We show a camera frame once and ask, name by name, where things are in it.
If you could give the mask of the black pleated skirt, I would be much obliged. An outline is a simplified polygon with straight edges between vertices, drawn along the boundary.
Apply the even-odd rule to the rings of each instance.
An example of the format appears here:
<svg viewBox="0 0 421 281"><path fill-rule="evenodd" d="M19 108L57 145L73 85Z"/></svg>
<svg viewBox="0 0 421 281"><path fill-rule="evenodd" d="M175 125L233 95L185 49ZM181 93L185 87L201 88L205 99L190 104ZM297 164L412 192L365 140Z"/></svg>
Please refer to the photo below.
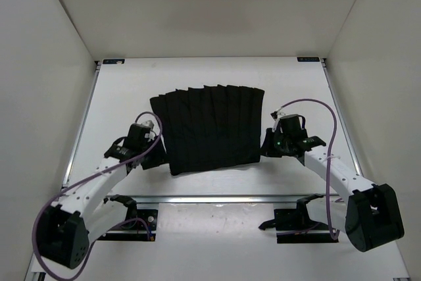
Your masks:
<svg viewBox="0 0 421 281"><path fill-rule="evenodd" d="M171 175L259 162L263 99L262 89L232 85L176 89L151 98L162 121Z"/></svg>

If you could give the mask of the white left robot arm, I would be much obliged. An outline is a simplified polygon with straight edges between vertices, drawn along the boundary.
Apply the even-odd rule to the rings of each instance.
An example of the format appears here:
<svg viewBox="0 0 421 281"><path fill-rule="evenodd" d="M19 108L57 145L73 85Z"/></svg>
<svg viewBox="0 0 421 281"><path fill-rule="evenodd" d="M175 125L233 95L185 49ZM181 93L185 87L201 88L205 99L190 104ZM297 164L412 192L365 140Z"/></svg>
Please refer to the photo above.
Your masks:
<svg viewBox="0 0 421 281"><path fill-rule="evenodd" d="M153 122L133 123L127 136L106 150L93 177L69 186L37 216L33 228L37 256L74 269L97 238L119 224L134 225L135 200L111 191L137 167L148 169L165 163L165 155Z"/></svg>

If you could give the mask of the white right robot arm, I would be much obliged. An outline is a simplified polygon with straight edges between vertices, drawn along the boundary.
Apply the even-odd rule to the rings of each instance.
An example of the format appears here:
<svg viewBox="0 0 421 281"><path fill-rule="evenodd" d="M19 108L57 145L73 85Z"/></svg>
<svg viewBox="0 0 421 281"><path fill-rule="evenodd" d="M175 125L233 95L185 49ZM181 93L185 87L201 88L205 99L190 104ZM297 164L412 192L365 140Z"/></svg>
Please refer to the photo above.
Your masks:
<svg viewBox="0 0 421 281"><path fill-rule="evenodd" d="M341 198L333 202L327 194L314 193L297 200L295 209L262 223L260 230L287 229L299 232L318 223L344 232L351 244L366 252L401 239L404 226L395 190L387 184L375 184L353 172L340 158L329 153L326 143L308 136L301 115L272 113L273 128L266 131L261 152L265 157L294 157L319 175Z"/></svg>

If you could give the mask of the left corner marker sticker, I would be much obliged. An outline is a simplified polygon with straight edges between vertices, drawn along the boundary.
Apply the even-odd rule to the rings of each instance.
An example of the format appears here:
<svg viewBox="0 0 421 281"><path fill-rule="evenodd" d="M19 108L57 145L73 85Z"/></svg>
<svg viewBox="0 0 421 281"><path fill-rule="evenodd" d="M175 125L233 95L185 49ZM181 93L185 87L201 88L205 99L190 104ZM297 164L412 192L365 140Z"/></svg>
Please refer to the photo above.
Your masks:
<svg viewBox="0 0 421 281"><path fill-rule="evenodd" d="M103 59L102 64L124 64L125 59Z"/></svg>

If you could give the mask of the aluminium table edge rail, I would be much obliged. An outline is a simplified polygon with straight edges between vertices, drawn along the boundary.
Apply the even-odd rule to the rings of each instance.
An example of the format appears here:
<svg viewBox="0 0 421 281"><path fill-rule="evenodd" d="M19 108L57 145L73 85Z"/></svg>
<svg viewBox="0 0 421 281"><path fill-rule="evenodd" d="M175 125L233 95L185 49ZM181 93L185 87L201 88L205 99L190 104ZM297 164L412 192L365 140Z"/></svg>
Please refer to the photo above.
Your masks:
<svg viewBox="0 0 421 281"><path fill-rule="evenodd" d="M295 203L304 195L135 195L140 204Z"/></svg>

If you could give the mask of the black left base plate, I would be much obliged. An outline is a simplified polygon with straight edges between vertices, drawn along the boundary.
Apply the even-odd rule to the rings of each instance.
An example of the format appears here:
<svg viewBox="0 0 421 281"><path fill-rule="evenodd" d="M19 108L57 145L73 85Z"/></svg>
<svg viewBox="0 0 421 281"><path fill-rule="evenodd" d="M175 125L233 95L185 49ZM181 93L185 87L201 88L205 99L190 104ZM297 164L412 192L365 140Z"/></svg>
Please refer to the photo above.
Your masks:
<svg viewBox="0 0 421 281"><path fill-rule="evenodd" d="M109 230L102 240L116 242L154 242L158 223L157 209L140 209L131 197L114 195L104 201L117 202L126 208L123 224Z"/></svg>

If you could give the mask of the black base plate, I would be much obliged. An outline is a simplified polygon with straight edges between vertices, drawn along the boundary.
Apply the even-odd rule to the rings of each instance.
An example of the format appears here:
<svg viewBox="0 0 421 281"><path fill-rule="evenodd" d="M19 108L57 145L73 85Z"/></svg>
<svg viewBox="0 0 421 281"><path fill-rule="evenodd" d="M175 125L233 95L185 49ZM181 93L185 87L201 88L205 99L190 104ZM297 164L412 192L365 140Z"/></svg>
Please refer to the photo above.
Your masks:
<svg viewBox="0 0 421 281"><path fill-rule="evenodd" d="M140 209L131 197L114 195L104 201L117 202L126 208L123 224L109 230L102 240L116 242L154 242L158 223L157 209Z"/></svg>
<svg viewBox="0 0 421 281"><path fill-rule="evenodd" d="M325 196L312 194L297 200L294 208L274 209L274 217L259 225L259 230L275 229L278 244L294 243L338 243L328 232L327 220L322 222L310 217L309 204L321 202L322 214L326 214Z"/></svg>

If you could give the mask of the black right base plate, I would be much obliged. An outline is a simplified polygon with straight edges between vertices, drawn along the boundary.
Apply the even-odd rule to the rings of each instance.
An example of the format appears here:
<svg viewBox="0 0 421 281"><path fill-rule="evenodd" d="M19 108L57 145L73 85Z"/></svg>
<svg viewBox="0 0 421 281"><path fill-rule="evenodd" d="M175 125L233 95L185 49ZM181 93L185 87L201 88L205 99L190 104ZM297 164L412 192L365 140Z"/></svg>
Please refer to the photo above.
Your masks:
<svg viewBox="0 0 421 281"><path fill-rule="evenodd" d="M259 225L259 230L275 229L278 244L294 243L338 243L328 232L327 220L322 222L310 217L309 204L321 202L322 214L326 214L325 196L312 194L297 200L294 208L274 209L274 217Z"/></svg>

